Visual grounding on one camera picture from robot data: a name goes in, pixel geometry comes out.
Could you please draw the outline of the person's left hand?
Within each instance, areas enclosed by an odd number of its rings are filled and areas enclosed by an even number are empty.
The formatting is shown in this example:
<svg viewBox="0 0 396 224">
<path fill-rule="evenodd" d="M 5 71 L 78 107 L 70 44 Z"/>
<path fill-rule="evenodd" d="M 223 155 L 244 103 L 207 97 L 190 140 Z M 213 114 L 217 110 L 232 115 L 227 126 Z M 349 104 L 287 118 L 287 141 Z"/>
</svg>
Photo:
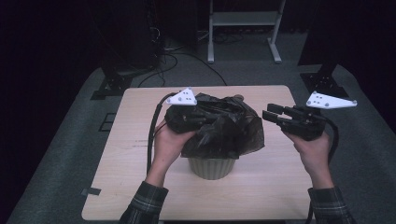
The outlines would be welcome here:
<svg viewBox="0 0 396 224">
<path fill-rule="evenodd" d="M 163 120 L 155 129 L 154 158 L 151 170 L 166 172 L 179 157 L 187 141 L 194 135 L 195 132 L 175 133 Z"/>
</svg>

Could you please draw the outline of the white metal stand frame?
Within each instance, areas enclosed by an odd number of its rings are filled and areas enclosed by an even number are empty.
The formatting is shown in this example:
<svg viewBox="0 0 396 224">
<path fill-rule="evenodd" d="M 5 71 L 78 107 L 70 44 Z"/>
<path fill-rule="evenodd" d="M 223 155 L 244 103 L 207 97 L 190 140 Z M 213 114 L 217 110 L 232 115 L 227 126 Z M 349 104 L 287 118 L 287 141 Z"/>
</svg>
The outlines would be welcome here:
<svg viewBox="0 0 396 224">
<path fill-rule="evenodd" d="M 272 36 L 267 38 L 269 49 L 275 63 L 282 63 L 282 59 L 276 47 L 276 38 L 280 23 L 283 17 L 284 7 L 287 0 L 280 0 L 280 4 L 275 11 L 257 12 L 216 12 L 213 8 L 213 1 L 209 1 L 208 19 L 208 45 L 207 61 L 215 61 L 213 35 L 216 27 L 225 26 L 272 26 Z"/>
</svg>

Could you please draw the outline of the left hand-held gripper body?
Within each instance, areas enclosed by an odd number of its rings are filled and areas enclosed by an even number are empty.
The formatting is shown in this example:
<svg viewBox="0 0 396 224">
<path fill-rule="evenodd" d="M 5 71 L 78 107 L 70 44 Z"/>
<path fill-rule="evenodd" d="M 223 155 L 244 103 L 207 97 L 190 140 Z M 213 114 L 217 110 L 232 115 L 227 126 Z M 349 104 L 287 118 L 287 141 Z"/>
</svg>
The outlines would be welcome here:
<svg viewBox="0 0 396 224">
<path fill-rule="evenodd" d="M 207 118 L 197 110 L 197 100 L 191 87 L 173 94 L 165 102 L 170 105 L 165 120 L 168 127 L 176 133 L 199 130 Z"/>
</svg>

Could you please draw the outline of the black stand base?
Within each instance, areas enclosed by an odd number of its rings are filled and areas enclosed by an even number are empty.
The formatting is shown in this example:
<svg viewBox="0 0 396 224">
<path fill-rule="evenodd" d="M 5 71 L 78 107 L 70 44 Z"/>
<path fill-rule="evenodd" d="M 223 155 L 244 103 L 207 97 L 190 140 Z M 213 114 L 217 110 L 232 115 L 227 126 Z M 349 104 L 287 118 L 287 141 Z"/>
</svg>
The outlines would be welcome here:
<svg viewBox="0 0 396 224">
<path fill-rule="evenodd" d="M 101 69 L 105 77 L 99 89 L 93 92 L 92 100 L 105 100 L 107 96 L 122 96 L 130 88 L 133 70 L 126 63 L 101 61 Z"/>
<path fill-rule="evenodd" d="M 337 63 L 324 63 L 315 73 L 301 73 L 300 77 L 307 90 L 310 93 L 317 91 L 334 97 L 347 98 L 345 89 L 332 77 L 336 65 Z"/>
</svg>

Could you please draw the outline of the person's right hand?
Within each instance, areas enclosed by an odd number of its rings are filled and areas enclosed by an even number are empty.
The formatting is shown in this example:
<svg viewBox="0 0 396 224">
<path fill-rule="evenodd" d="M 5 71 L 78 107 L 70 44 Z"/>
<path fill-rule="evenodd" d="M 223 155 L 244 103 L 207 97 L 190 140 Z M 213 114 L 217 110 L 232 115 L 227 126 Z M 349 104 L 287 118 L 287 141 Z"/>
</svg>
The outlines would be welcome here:
<svg viewBox="0 0 396 224">
<path fill-rule="evenodd" d="M 305 141 L 303 138 L 285 133 L 292 141 L 297 152 L 300 154 L 301 161 L 305 170 L 310 175 L 325 175 L 330 172 L 328 158 L 330 152 L 330 136 L 325 132 L 312 141 Z"/>
</svg>

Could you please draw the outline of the black plastic garbage bag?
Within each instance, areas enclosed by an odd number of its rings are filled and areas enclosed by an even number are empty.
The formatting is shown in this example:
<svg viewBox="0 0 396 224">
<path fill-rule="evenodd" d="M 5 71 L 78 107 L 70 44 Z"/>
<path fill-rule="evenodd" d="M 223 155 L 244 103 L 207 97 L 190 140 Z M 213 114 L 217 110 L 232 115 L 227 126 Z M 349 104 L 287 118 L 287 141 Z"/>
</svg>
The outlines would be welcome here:
<svg viewBox="0 0 396 224">
<path fill-rule="evenodd" d="M 207 121 L 184 145 L 181 156 L 195 159 L 234 159 L 264 147 L 262 119 L 243 100 L 196 96 L 197 110 Z"/>
</svg>

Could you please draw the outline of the green plastic trash bin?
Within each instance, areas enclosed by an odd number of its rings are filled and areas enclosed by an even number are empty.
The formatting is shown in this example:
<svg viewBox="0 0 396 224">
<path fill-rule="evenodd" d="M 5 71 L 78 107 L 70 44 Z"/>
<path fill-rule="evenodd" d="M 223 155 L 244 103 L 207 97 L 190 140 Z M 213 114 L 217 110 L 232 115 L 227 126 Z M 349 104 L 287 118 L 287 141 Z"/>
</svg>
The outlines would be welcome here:
<svg viewBox="0 0 396 224">
<path fill-rule="evenodd" d="M 194 174 L 205 180 L 218 180 L 228 175 L 234 166 L 233 159 L 195 159 L 188 158 Z"/>
</svg>

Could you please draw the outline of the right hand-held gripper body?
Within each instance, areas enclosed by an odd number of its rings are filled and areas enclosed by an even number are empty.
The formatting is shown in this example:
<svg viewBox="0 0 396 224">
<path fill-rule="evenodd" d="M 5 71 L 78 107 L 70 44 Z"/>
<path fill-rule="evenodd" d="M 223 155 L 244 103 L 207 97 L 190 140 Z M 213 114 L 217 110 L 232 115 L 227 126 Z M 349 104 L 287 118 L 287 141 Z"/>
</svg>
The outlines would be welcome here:
<svg viewBox="0 0 396 224">
<path fill-rule="evenodd" d="M 285 106 L 281 113 L 290 119 L 280 119 L 279 126 L 286 133 L 297 135 L 305 141 L 318 139 L 327 125 L 333 126 L 333 122 L 325 118 L 320 110 L 355 107 L 356 100 L 337 98 L 313 91 L 305 103 L 305 106 Z"/>
</svg>

